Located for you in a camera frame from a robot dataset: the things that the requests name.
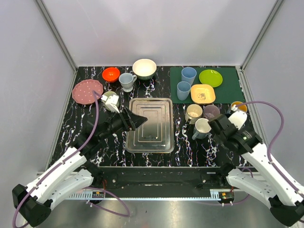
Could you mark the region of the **grey blue mug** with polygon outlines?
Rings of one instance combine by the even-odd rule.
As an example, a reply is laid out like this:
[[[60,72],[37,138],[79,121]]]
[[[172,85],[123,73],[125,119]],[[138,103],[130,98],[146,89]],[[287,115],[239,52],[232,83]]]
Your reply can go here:
[[[211,131],[211,126],[208,119],[200,118],[194,124],[194,131],[192,140],[201,140],[207,137],[208,133]]]

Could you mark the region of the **lilac purple mug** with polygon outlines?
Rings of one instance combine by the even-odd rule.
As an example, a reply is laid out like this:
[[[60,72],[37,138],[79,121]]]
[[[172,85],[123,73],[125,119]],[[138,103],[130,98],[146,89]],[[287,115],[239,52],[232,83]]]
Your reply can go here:
[[[205,106],[203,109],[203,117],[208,120],[216,117],[219,114],[220,114],[219,108],[212,104]]]

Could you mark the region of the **light green mug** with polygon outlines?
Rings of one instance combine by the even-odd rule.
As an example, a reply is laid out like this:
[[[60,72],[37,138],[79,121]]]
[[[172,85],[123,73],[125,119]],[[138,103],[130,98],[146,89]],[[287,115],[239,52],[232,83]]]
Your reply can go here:
[[[108,92],[105,92],[103,95],[105,96],[111,96],[111,95],[117,95],[115,92],[113,91],[108,91]]]

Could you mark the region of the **blue butterfly mug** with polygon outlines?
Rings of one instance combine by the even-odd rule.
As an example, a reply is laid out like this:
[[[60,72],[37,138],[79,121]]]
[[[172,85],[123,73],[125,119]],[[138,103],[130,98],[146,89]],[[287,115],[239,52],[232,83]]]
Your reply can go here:
[[[234,101],[231,104],[231,110],[233,112],[242,111],[242,112],[246,113],[247,112],[247,106],[246,105],[242,105],[241,101]]]

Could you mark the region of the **cream white mug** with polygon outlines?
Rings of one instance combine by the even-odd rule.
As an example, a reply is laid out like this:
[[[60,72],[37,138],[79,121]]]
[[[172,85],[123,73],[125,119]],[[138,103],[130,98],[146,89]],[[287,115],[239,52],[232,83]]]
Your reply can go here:
[[[202,108],[198,104],[190,104],[185,113],[185,120],[189,124],[195,124],[195,122],[201,118],[203,114]]]

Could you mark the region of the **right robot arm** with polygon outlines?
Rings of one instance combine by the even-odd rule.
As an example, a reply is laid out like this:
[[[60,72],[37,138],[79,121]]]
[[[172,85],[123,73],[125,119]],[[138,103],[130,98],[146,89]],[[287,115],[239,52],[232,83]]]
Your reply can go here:
[[[234,165],[224,164],[216,175],[220,188],[236,187],[262,202],[283,225],[291,227],[304,217],[304,187],[272,156],[268,146],[252,128],[244,127],[247,114],[242,111],[230,117],[220,114],[209,120],[219,144],[250,162],[266,180],[262,183],[247,176]]]

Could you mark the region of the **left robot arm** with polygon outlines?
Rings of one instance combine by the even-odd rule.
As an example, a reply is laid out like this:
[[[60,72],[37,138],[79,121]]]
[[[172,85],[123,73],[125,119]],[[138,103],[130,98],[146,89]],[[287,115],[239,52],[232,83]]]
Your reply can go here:
[[[12,189],[13,227],[21,215],[26,225],[36,227],[43,223],[52,210],[71,194],[83,188],[98,188],[102,175],[90,163],[102,141],[117,131],[136,130],[148,119],[123,108],[106,121],[99,123],[98,116],[87,136],[77,137],[74,144],[42,175],[27,185],[18,184]]]

